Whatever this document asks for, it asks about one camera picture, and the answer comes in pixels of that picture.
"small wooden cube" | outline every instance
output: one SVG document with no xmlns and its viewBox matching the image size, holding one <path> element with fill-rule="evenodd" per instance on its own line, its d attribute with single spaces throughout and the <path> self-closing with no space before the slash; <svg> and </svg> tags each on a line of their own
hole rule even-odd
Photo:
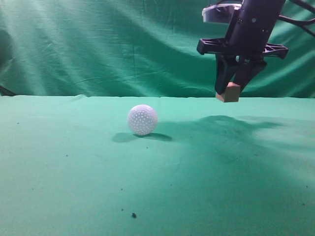
<svg viewBox="0 0 315 236">
<path fill-rule="evenodd" d="M 216 94 L 216 98 L 222 102 L 238 102 L 241 94 L 241 86 L 230 82 L 228 83 L 225 92 L 221 95 Z"/>
</svg>

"green cloth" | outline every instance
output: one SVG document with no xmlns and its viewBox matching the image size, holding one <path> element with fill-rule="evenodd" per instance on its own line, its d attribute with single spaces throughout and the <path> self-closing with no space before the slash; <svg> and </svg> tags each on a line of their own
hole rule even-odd
<svg viewBox="0 0 315 236">
<path fill-rule="evenodd" d="M 213 97 L 215 57 L 200 55 L 196 46 L 200 38 L 224 37 L 227 25 L 203 23 L 207 5 L 207 0 L 2 0 L 0 29 L 12 38 L 13 60 L 0 70 L 0 86 L 18 95 Z M 314 17 L 290 1 L 282 14 Z M 278 21 L 269 42 L 284 44 L 289 53 L 284 60 L 267 58 L 267 68 L 242 96 L 314 98 L 315 38 Z"/>
<path fill-rule="evenodd" d="M 138 104 L 159 119 L 146 137 L 126 122 Z M 15 96 L 0 107 L 1 236 L 315 235 L 315 99 Z"/>
</svg>

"white golf ball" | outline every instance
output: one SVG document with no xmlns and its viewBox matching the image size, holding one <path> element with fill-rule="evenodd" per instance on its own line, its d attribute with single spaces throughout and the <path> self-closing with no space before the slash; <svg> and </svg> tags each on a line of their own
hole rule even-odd
<svg viewBox="0 0 315 236">
<path fill-rule="evenodd" d="M 132 132 L 147 135 L 156 128 L 158 116 L 152 107 L 141 104 L 130 110 L 127 120 Z"/>
</svg>

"green backdrop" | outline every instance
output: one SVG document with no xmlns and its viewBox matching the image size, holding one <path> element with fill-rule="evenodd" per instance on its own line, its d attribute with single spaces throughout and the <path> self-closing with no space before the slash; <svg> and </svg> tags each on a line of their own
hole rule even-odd
<svg viewBox="0 0 315 236">
<path fill-rule="evenodd" d="M 213 55 L 200 38 L 223 37 L 227 26 L 205 24 L 207 0 L 0 0 L 2 47 L 13 59 L 0 85 L 16 94 L 87 96 L 215 95 Z M 314 17 L 287 1 L 283 15 Z M 315 97 L 315 38 L 278 22 L 270 43 L 289 48 L 242 96 Z"/>
</svg>

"cable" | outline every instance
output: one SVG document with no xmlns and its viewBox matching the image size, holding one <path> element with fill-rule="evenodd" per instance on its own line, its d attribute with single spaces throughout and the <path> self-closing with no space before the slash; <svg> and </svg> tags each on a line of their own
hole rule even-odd
<svg viewBox="0 0 315 236">
<path fill-rule="evenodd" d="M 315 7 L 309 5 L 307 2 L 301 1 L 301 0 L 290 0 L 294 4 L 310 11 L 311 13 L 315 14 Z"/>
<path fill-rule="evenodd" d="M 305 32 L 309 33 L 310 35 L 312 35 L 313 37 L 315 37 L 315 33 L 310 31 L 308 28 L 306 28 L 305 26 L 307 25 L 311 25 L 313 23 L 315 23 L 315 18 L 314 19 L 311 19 L 310 21 L 296 21 L 294 19 L 291 19 L 289 17 L 286 17 L 286 16 L 279 16 L 278 18 L 279 20 L 281 21 L 285 21 L 285 22 L 288 22 L 290 24 L 293 24 L 295 26 L 298 26 L 300 27 L 302 30 L 304 30 Z"/>
</svg>

